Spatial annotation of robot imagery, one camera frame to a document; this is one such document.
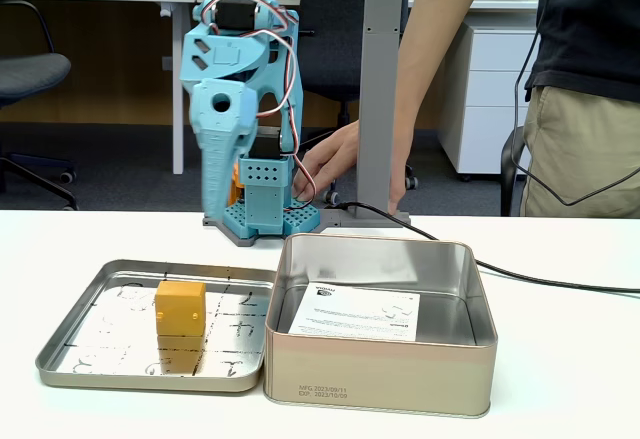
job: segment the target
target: person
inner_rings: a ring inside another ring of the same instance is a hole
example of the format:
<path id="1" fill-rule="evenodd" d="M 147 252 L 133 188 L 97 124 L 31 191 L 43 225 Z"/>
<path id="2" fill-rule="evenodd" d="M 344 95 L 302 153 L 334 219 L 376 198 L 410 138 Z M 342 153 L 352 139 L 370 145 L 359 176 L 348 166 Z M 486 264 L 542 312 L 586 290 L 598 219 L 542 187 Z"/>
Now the person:
<path id="1" fill-rule="evenodd" d="M 398 57 L 390 213 L 405 193 L 418 109 L 472 1 L 414 2 Z M 640 167 L 640 0 L 539 3 L 540 49 L 525 84 L 529 171 L 570 202 Z M 357 150 L 354 122 L 305 155 L 318 191 L 356 163 Z M 300 174 L 293 193 L 311 195 Z M 640 174 L 572 207 L 528 178 L 521 215 L 640 218 Z"/>

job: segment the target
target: black t-shirt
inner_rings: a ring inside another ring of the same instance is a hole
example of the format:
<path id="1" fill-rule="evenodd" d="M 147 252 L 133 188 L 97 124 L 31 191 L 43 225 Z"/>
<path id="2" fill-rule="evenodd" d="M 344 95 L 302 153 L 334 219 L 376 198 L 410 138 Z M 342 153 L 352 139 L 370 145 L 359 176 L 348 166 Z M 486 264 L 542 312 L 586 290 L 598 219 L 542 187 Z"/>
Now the black t-shirt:
<path id="1" fill-rule="evenodd" d="M 640 103 L 640 0 L 540 0 L 538 21 L 540 51 L 527 89 Z"/>

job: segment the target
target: instruction sheet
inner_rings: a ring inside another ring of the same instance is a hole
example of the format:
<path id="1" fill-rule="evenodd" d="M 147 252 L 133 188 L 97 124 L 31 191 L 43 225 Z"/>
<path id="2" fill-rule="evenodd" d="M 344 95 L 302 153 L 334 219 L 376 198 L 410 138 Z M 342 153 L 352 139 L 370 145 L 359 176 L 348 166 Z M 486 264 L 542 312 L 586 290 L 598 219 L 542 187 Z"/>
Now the instruction sheet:
<path id="1" fill-rule="evenodd" d="M 415 341 L 420 295 L 312 282 L 289 334 Z"/>

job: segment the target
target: drawer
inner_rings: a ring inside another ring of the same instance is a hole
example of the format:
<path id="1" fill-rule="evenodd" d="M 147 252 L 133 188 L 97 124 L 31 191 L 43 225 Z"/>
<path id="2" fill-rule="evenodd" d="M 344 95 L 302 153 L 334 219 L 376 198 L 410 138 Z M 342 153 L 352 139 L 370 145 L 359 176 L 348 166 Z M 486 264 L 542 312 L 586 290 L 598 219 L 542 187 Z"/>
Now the drawer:
<path id="1" fill-rule="evenodd" d="M 531 47 L 533 35 L 534 31 L 531 31 L 531 34 L 474 34 L 469 69 L 520 72 Z M 538 55 L 539 45 L 538 38 L 526 71 L 531 71 Z"/>
<path id="2" fill-rule="evenodd" d="M 527 108 L 518 112 L 518 124 L 523 125 Z M 466 108 L 458 173 L 500 174 L 502 148 L 513 130 L 513 113 L 510 107 Z M 525 148 L 520 165 L 528 167 L 530 158 Z"/>
<path id="3" fill-rule="evenodd" d="M 528 73 L 522 76 L 520 81 L 518 105 L 525 106 L 524 97 L 526 91 L 524 85 L 529 77 Z M 467 85 L 467 99 L 465 104 L 472 107 L 513 107 L 513 87 L 515 86 L 517 72 L 469 72 Z"/>

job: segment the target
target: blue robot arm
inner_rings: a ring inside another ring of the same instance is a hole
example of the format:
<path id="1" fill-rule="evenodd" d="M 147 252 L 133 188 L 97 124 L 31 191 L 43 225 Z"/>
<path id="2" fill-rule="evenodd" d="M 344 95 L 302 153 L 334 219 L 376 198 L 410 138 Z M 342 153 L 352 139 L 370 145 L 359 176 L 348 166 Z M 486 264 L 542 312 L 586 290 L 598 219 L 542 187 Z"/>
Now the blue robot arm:
<path id="1" fill-rule="evenodd" d="M 208 0 L 194 9 L 194 19 L 199 23 L 185 36 L 180 77 L 202 150 L 205 221 L 241 245 L 313 230 L 319 211 L 291 197 L 303 106 L 295 55 L 290 58 L 297 14 L 275 0 Z M 270 111 L 258 106 L 269 93 L 282 103 L 282 121 L 279 130 L 259 134 L 259 117 Z M 228 205 L 236 162 L 244 197 Z"/>

